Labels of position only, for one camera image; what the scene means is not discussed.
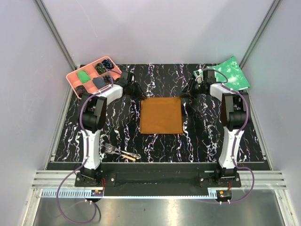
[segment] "black mount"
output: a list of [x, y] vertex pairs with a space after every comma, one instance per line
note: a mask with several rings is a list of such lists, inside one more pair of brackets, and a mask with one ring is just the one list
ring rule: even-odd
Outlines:
[[129, 95], [132, 100], [146, 99], [146, 95], [136, 82], [136, 77], [132, 72], [122, 71], [121, 77], [116, 80], [115, 84], [121, 86], [123, 88], [123, 94]]

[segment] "green mat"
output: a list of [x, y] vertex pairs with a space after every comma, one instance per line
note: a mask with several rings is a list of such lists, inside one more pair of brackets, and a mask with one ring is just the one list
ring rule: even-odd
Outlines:
[[[250, 84], [241, 71], [235, 56], [231, 57], [229, 60], [221, 63], [220, 65], [209, 68], [214, 68], [227, 76], [229, 82], [225, 83], [225, 86], [228, 88], [232, 88], [236, 91], [250, 88]], [[202, 69], [193, 72], [195, 77], [202, 73]], [[225, 78], [218, 72], [215, 72], [215, 77], [217, 81], [225, 81]]]

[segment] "black marble surface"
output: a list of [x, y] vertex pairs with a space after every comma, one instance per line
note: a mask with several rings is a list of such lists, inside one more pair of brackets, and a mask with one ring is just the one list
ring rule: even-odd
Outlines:
[[[177, 97], [204, 64], [190, 65], [119, 65], [132, 71], [148, 97]], [[79, 162], [83, 158], [82, 135], [77, 124], [79, 100], [72, 95], [63, 126], [55, 161]], [[107, 107], [106, 124], [100, 136], [100, 158], [103, 162], [124, 162], [118, 155], [105, 154], [103, 145], [110, 142], [121, 150], [139, 153], [141, 162], [214, 162], [222, 150], [223, 127], [220, 102], [206, 95], [197, 100], [182, 99], [183, 135], [140, 134], [140, 103], [120, 98]], [[263, 161], [252, 123], [240, 142], [238, 161]]]

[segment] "green object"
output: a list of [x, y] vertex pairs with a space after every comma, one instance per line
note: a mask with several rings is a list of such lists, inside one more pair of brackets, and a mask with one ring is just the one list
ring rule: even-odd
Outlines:
[[[214, 68], [227, 76], [229, 82], [225, 83], [225, 86], [228, 88], [232, 88], [236, 91], [250, 88], [250, 84], [241, 71], [235, 56], [220, 65], [209, 68]], [[202, 69], [193, 72], [195, 77], [202, 73]], [[217, 81], [225, 81], [225, 78], [218, 72], [215, 72], [215, 77]]]
[[84, 71], [80, 71], [77, 73], [77, 77], [79, 78], [79, 80], [81, 81], [81, 83], [86, 83], [87, 81], [90, 81], [90, 77], [89, 75], [84, 72]]

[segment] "floor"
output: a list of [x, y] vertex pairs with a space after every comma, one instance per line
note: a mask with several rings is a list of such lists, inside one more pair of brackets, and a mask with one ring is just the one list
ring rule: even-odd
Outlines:
[[[193, 71], [209, 66], [119, 65], [132, 71], [148, 97], [176, 97]], [[82, 161], [82, 136], [77, 124], [79, 100], [73, 94], [57, 148], [56, 162]], [[221, 154], [223, 127], [220, 103], [211, 96], [182, 100], [183, 135], [143, 135], [139, 132], [140, 105], [123, 97], [107, 107], [107, 121], [100, 138], [102, 162], [125, 162], [118, 155], [107, 155], [104, 143], [139, 153], [141, 162], [216, 162]], [[249, 123], [240, 142], [238, 161], [262, 162], [263, 156], [254, 126]]]
[[[235, 191], [238, 199], [245, 195]], [[75, 207], [81, 199], [60, 199], [62, 210], [76, 221], [87, 221], [94, 208], [86, 203]], [[251, 196], [236, 204], [219, 205], [207, 200], [102, 199], [99, 212], [89, 225], [102, 226], [284, 226], [273, 191], [254, 190]], [[34, 226], [69, 226], [58, 211], [54, 198], [42, 198]]]

